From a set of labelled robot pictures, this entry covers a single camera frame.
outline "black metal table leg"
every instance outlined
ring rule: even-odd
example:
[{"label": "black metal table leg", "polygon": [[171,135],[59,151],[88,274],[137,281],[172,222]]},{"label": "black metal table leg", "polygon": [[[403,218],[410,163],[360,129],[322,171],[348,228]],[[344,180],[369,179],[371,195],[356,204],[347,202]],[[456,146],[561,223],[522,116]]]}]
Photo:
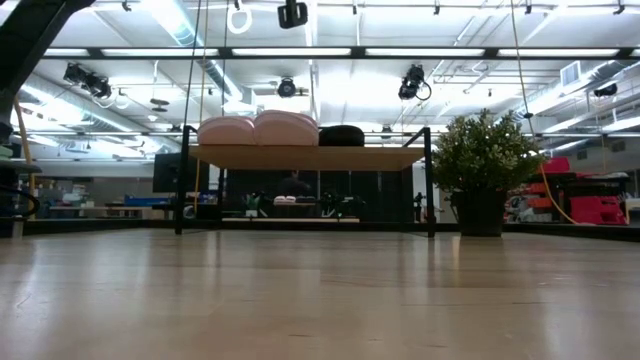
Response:
[{"label": "black metal table leg", "polygon": [[424,177],[427,182],[427,233],[428,237],[436,236],[436,216],[433,206],[433,176],[431,160],[431,129],[424,128]]}]

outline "potted plant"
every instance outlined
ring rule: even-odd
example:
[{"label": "potted plant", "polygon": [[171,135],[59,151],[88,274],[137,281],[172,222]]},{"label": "potted plant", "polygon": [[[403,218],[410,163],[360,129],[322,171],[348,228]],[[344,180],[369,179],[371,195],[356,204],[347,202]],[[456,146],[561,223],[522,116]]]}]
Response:
[{"label": "potted plant", "polygon": [[511,113],[496,123],[485,109],[478,118],[455,118],[436,142],[434,183],[451,193],[462,235],[500,236],[507,191],[544,162],[520,128]]}]

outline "gymnastic ring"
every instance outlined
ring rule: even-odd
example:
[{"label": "gymnastic ring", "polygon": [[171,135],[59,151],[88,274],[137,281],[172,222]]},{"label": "gymnastic ring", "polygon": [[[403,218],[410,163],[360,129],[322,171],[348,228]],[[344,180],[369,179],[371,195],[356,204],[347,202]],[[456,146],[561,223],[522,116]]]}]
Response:
[{"label": "gymnastic ring", "polygon": [[[244,25],[242,25],[242,27],[240,28],[237,28],[235,25],[233,25],[233,15],[238,13],[245,13],[247,16],[247,19],[245,20]],[[231,31],[236,35],[247,32],[247,30],[249,30],[249,28],[251,27],[252,23],[253,23],[253,16],[251,15],[251,9],[247,7],[243,7],[240,10],[233,9],[227,12],[227,28],[229,29],[229,31]]]}]

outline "ceiling duct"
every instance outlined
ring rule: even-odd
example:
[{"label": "ceiling duct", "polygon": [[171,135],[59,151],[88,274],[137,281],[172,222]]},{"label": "ceiling duct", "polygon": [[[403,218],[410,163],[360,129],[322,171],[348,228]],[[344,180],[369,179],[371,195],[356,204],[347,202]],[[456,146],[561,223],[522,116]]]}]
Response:
[{"label": "ceiling duct", "polygon": [[[562,84],[562,80],[558,79],[544,89],[527,96],[529,111],[536,115],[559,105],[564,100],[569,99],[570,95],[595,90],[611,81],[612,78],[622,76],[626,71],[640,63],[633,60],[610,60],[597,65],[594,63],[590,64],[592,64],[591,67],[588,66],[589,64],[581,64],[582,72],[579,81],[565,87]],[[517,121],[525,120],[524,116],[527,111],[524,102],[521,102],[515,108],[515,119]]]},{"label": "ceiling duct", "polygon": [[[87,122],[86,126],[83,126],[84,131],[88,131],[89,128],[113,128],[118,131],[151,131],[151,129],[118,115],[111,110],[103,109],[99,106],[93,106],[93,103],[90,100],[84,99],[71,91],[65,91],[65,89],[60,86],[45,80],[38,75],[31,74],[22,86],[19,96],[21,99],[27,99],[29,102],[34,102],[32,100],[38,97],[37,95],[34,95],[34,93],[44,93],[48,96],[55,97],[55,99],[60,100],[61,103],[68,104],[69,110],[73,109],[74,112],[83,112],[87,116],[90,116],[91,121]],[[148,139],[147,141],[153,141],[159,146],[166,147],[171,151],[180,151],[178,143],[168,138],[157,137]]]},{"label": "ceiling duct", "polygon": [[[145,0],[147,9],[164,28],[173,40],[180,46],[193,47],[194,43],[204,46],[200,36],[196,37],[195,24],[187,15],[181,0]],[[195,62],[209,75],[211,80],[224,92],[228,101],[252,102],[251,90],[240,89],[214,60],[198,59]]]}]

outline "spotlight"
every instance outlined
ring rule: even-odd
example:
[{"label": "spotlight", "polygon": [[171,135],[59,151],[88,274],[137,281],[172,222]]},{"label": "spotlight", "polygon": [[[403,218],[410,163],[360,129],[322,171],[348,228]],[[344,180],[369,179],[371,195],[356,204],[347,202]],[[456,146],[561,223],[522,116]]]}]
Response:
[{"label": "spotlight", "polygon": [[603,87],[601,89],[596,89],[593,90],[593,95],[595,95],[596,97],[603,97],[603,96],[613,96],[618,92],[618,85],[616,85],[615,83]]},{"label": "spotlight", "polygon": [[302,26],[307,23],[308,19],[309,13],[305,3],[298,4],[296,0],[287,0],[286,5],[278,7],[278,20],[283,29]]},{"label": "spotlight", "polygon": [[[382,132],[383,133],[390,133],[390,132],[393,132],[393,130],[391,129],[390,125],[383,125],[382,126]],[[380,136],[380,138],[382,140],[389,140],[389,139],[391,139],[391,136]]]},{"label": "spotlight", "polygon": [[131,12],[131,6],[129,6],[129,0],[124,0],[120,5],[122,6],[122,9],[125,12]]},{"label": "spotlight", "polygon": [[296,85],[293,83],[293,79],[286,77],[282,79],[280,86],[278,86],[278,95],[281,98],[290,98],[296,94]]},{"label": "spotlight", "polygon": [[99,99],[111,97],[109,78],[100,77],[93,72],[86,71],[79,64],[68,64],[63,79],[71,85],[80,85],[80,88],[91,93],[91,96]]},{"label": "spotlight", "polygon": [[[423,85],[429,89],[429,95],[425,98],[420,98],[418,97],[418,91],[420,91]],[[431,86],[424,80],[422,65],[411,65],[411,68],[407,71],[407,75],[402,78],[402,85],[400,85],[398,97],[402,100],[411,100],[413,98],[421,101],[429,100],[431,97]]]}]

